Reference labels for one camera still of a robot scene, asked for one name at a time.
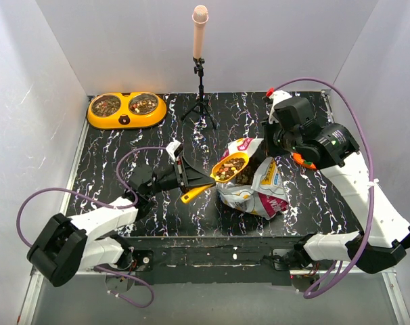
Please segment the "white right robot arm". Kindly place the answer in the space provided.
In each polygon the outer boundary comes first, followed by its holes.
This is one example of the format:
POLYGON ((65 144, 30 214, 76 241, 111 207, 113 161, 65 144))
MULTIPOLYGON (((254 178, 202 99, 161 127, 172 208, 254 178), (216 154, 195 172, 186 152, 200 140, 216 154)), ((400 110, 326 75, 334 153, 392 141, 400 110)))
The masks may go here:
POLYGON ((269 121, 261 125, 263 148, 269 156, 297 153, 309 158, 364 227, 347 234, 308 234, 285 255, 286 263, 310 269, 322 260, 353 261, 364 272, 375 274, 406 256, 410 223, 369 178, 359 145, 346 127, 338 123, 322 127, 315 121, 290 128, 269 121))

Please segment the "yellow double pet bowl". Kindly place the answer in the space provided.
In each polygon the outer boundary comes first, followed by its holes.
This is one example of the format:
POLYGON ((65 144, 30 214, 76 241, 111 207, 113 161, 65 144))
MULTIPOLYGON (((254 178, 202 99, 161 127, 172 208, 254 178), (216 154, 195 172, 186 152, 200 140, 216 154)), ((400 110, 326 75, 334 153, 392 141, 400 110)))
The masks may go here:
POLYGON ((153 127, 166 115, 164 100, 150 92, 104 93, 94 97, 87 109, 87 121, 101 130, 153 127))

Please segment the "white cartoon pet food bag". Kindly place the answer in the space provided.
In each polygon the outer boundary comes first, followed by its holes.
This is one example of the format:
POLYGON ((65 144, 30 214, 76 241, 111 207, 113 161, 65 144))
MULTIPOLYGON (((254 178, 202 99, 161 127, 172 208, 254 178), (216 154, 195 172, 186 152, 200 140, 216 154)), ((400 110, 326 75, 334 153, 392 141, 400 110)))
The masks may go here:
POLYGON ((227 144, 222 159, 238 153, 248 164, 234 178, 218 182, 219 197, 227 206, 267 220, 288 208, 288 198, 275 159, 267 156, 262 138, 240 138, 227 144))

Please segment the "yellow plastic food scoop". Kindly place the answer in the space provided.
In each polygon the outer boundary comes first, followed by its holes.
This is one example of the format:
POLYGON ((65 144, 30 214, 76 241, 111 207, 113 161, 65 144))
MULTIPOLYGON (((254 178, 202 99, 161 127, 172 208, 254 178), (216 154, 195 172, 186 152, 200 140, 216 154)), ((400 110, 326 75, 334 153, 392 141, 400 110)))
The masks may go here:
POLYGON ((216 186, 218 183, 225 183, 232 180, 247 166, 248 162, 249 156, 244 152, 236 152, 225 157, 212 168, 210 176, 214 179, 214 183, 188 191, 182 195, 182 202, 187 204, 208 188, 216 186))

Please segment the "orange curved toy track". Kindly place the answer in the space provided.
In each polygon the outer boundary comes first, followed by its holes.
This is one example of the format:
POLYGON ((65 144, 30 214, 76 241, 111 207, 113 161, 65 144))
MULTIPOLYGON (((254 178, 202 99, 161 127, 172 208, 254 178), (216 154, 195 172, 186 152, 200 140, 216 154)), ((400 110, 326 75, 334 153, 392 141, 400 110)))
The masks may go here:
POLYGON ((305 160, 300 154, 298 153, 293 153, 292 158, 294 159, 294 162, 302 167, 305 167, 307 169, 311 170, 316 170, 316 166, 313 162, 309 162, 305 160))

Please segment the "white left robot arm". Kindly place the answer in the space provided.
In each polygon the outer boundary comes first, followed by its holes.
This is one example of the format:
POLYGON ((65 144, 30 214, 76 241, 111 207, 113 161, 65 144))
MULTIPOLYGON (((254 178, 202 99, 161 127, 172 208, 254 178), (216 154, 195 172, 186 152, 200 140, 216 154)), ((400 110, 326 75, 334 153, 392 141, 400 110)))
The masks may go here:
POLYGON ((116 235, 116 229, 144 218, 158 193, 180 189, 193 198, 215 184, 210 174, 195 169, 183 157, 161 172, 149 165, 138 166, 128 181, 129 188, 108 207, 51 217, 26 258, 54 287, 67 283, 77 271, 99 265, 124 271, 133 263, 133 246, 116 235))

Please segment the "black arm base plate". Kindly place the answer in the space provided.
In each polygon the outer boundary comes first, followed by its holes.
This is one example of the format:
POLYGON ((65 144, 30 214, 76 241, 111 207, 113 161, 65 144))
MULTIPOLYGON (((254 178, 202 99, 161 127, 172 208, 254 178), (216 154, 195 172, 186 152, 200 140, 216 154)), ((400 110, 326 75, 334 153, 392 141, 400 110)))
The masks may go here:
POLYGON ((290 286, 294 279, 310 285, 329 261, 306 267, 283 260, 299 241, 284 236, 181 236, 122 238, 133 246, 130 273, 149 284, 249 284, 290 286))

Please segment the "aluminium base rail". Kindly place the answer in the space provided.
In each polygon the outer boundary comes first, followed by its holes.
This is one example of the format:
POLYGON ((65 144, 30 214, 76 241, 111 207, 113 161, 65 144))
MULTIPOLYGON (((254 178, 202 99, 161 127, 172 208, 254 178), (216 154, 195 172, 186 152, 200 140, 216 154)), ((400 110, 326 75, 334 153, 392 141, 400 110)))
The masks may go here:
POLYGON ((151 288, 81 272, 55 288, 31 278, 19 324, 410 324, 396 273, 352 270, 305 299, 301 271, 261 265, 170 265, 141 273, 151 288))

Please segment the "pink microphone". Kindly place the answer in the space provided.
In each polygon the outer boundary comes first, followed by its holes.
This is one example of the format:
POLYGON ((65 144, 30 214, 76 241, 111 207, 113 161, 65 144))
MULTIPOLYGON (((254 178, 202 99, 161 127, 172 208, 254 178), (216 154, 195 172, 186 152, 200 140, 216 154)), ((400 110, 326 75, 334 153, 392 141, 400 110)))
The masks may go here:
POLYGON ((205 5, 197 5, 192 14, 193 29, 193 58, 199 60, 202 57, 204 42, 204 29, 208 22, 208 9, 205 5))

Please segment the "black tripod stand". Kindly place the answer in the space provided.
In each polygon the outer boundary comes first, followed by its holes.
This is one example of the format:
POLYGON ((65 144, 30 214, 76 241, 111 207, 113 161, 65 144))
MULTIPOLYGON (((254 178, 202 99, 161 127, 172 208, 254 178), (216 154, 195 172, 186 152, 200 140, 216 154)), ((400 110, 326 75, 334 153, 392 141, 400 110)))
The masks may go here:
POLYGON ((187 110, 186 113, 184 113, 181 116, 181 121, 184 121, 186 117, 190 113, 196 113, 199 117, 206 119, 209 118, 212 128, 216 129, 217 125, 209 111, 209 99, 206 98, 204 94, 204 84, 203 84, 203 77, 204 77, 204 67, 203 64, 205 63, 203 58, 194 58, 193 59, 195 66, 194 66, 194 73, 198 75, 199 78, 199 85, 198 85, 198 97, 195 100, 195 104, 187 110))

